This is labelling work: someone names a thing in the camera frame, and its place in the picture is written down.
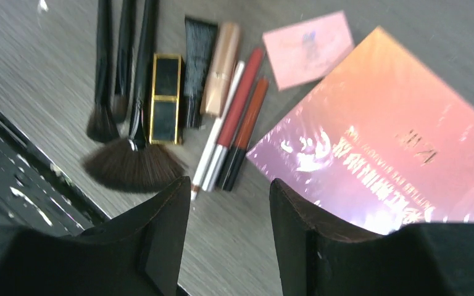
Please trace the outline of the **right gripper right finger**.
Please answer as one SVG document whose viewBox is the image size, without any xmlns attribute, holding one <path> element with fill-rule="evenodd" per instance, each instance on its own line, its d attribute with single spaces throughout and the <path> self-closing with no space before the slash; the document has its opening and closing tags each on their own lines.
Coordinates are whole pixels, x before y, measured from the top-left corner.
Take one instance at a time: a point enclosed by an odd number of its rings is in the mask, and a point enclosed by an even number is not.
<svg viewBox="0 0 474 296">
<path fill-rule="evenodd" d="M 416 223 L 379 235 L 280 179 L 269 201 L 284 295 L 474 295 L 474 223 Z"/>
</svg>

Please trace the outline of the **rose gold lipstick tube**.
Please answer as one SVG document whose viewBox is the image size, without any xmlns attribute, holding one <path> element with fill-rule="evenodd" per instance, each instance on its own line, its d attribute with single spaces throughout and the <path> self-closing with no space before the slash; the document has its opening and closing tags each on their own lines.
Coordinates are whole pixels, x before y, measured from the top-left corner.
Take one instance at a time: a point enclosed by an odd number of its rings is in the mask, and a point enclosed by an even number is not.
<svg viewBox="0 0 474 296">
<path fill-rule="evenodd" d="M 240 25 L 235 22 L 221 24 L 204 87 L 202 114 L 220 117 L 223 113 L 238 58 L 240 37 Z"/>
</svg>

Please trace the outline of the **orange brown lip pen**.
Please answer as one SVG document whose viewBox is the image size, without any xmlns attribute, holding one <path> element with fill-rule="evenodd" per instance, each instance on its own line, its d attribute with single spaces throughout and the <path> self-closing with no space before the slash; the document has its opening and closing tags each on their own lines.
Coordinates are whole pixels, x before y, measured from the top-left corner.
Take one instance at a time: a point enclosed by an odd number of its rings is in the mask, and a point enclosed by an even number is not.
<svg viewBox="0 0 474 296">
<path fill-rule="evenodd" d="M 256 84 L 248 109 L 239 127 L 238 134 L 229 150 L 217 181 L 217 187 L 223 191 L 231 191 L 239 176 L 239 170 L 244 162 L 268 86 L 269 80 L 267 78 L 260 78 Z"/>
</svg>

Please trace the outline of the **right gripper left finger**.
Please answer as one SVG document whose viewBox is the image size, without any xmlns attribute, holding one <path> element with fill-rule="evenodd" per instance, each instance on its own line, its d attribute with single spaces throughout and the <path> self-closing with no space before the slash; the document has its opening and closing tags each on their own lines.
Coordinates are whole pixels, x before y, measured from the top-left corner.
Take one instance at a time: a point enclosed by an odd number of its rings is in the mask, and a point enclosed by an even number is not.
<svg viewBox="0 0 474 296">
<path fill-rule="evenodd" d="M 178 178 L 77 236 L 0 226 L 0 295 L 184 295 L 190 185 Z"/>
</svg>

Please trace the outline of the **black squeeze tube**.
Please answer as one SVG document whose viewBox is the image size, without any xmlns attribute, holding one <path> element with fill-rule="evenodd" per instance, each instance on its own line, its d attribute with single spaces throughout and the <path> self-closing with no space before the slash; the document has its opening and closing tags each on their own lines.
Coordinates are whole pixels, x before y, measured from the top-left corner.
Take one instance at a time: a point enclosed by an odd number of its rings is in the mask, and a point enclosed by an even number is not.
<svg viewBox="0 0 474 296">
<path fill-rule="evenodd" d="M 185 17 L 186 67 L 184 97 L 186 128 L 198 128 L 201 123 L 201 102 L 212 54 L 218 35 L 218 25 L 201 19 Z"/>
</svg>

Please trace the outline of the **black gold lipstick case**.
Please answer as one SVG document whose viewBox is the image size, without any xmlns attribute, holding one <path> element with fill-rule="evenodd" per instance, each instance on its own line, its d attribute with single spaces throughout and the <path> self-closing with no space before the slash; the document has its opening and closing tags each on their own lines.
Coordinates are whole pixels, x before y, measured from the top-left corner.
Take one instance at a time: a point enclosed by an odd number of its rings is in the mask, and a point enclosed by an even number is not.
<svg viewBox="0 0 474 296">
<path fill-rule="evenodd" d="M 149 116 L 149 143 L 182 142 L 183 58 L 179 54 L 154 54 Z"/>
</svg>

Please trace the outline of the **white silver pencil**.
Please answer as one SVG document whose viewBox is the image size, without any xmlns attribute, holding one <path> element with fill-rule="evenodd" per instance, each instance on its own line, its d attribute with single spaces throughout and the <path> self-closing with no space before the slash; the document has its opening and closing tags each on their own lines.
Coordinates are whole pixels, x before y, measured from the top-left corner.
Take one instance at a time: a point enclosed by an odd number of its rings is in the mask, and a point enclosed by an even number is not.
<svg viewBox="0 0 474 296">
<path fill-rule="evenodd" d="M 236 89 L 243 75 L 245 64 L 246 63 L 242 60 L 239 60 L 236 64 L 236 67 L 233 73 L 233 78 L 230 83 L 230 89 L 228 91 L 227 101 L 226 101 L 223 113 L 220 117 L 217 117 L 214 121 L 209 137 L 205 144 L 204 150 L 202 151 L 201 158 L 199 159 L 199 163 L 194 173 L 193 180 L 191 182 L 191 201 L 196 200 L 198 192 L 201 190 L 201 185 L 206 177 L 207 169 L 210 165 L 210 161 L 212 159 L 212 156 L 215 150 L 215 145 L 216 145 L 218 136 L 220 134 L 220 131 L 222 129 L 222 125 L 226 119 L 226 116 L 229 112 Z"/>
</svg>

